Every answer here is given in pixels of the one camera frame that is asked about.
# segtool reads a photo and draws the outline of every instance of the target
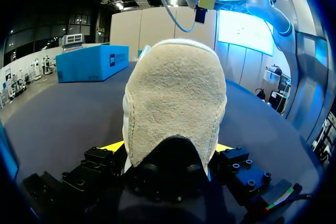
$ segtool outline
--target dark blue floor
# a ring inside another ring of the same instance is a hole
[[[134,64],[105,82],[55,84],[36,95],[5,124],[8,138],[19,159],[18,182],[45,170],[60,179],[75,168],[84,151],[122,140],[122,98]],[[285,178],[311,193],[319,181],[319,165],[298,132],[255,95],[227,81],[227,106],[219,142],[241,145],[272,182]],[[241,218],[238,206],[224,188],[229,212]],[[295,202],[290,218],[304,204]]]

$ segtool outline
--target yellow plate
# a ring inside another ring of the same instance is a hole
[[[114,144],[107,145],[105,147],[101,147],[100,149],[108,149],[109,151],[116,152],[123,145],[123,143],[124,143],[124,141],[120,141],[120,142],[117,142],[117,143],[114,143]],[[217,144],[217,146],[216,146],[216,151],[217,152],[221,152],[221,151],[224,151],[226,149],[233,149],[233,148],[229,147],[229,146],[226,146],[226,145],[223,145],[223,144]]]

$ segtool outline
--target label on blue box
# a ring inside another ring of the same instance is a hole
[[[116,57],[115,57],[115,55],[114,54],[111,54],[110,55],[110,67],[113,67],[116,63],[116,59],[115,59]]]

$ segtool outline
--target beige fabric cover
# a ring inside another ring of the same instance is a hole
[[[192,141],[206,168],[226,101],[224,72],[213,50],[186,39],[154,45],[125,88],[123,138],[132,165],[167,137],[180,135]]]

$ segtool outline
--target blue box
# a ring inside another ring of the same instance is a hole
[[[87,47],[56,56],[59,83],[104,81],[128,65],[128,46]]]

